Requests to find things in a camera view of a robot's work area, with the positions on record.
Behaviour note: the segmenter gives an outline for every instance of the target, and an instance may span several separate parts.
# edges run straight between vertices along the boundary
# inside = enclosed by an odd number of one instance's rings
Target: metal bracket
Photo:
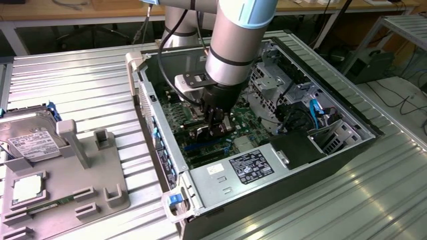
[[[197,88],[217,84],[217,82],[213,81],[212,78],[204,72],[189,71],[189,72],[185,72],[182,77],[190,89],[197,89]]]
[[[130,95],[136,95],[136,90],[134,90],[134,80],[132,73],[138,72],[145,66],[145,59],[148,57],[141,54],[141,52],[134,51],[134,52],[128,52],[125,54],[125,71],[126,71],[126,79],[128,79],[128,86],[130,90]]]

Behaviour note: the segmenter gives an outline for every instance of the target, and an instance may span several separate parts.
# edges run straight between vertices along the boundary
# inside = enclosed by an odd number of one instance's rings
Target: white sticker
[[[59,151],[47,131],[9,138],[7,142],[27,160]]]
[[[206,168],[206,172],[209,175],[216,174],[221,171],[224,171],[224,167],[222,167],[222,164],[220,163]]]

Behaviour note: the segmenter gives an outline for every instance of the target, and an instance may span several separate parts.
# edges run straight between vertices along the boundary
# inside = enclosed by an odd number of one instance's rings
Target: side panel
[[[333,175],[350,159],[369,148],[374,140],[372,138],[362,142],[348,151],[308,167],[297,174],[198,216],[185,224],[182,239],[193,240],[202,238]]]

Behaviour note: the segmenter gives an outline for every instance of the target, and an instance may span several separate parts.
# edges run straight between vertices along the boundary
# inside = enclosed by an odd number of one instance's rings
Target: power supply label
[[[230,159],[229,163],[244,185],[274,173],[260,150]]]
[[[9,138],[7,142],[27,160],[59,151],[47,131]]]

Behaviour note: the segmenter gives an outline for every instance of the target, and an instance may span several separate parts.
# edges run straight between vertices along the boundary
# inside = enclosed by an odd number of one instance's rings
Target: blue cable
[[[314,129],[318,129],[318,123],[317,123],[317,118],[316,118],[316,112],[320,114],[325,114],[325,112],[321,110],[318,102],[316,99],[309,100],[309,113],[313,118],[313,123],[314,123]]]

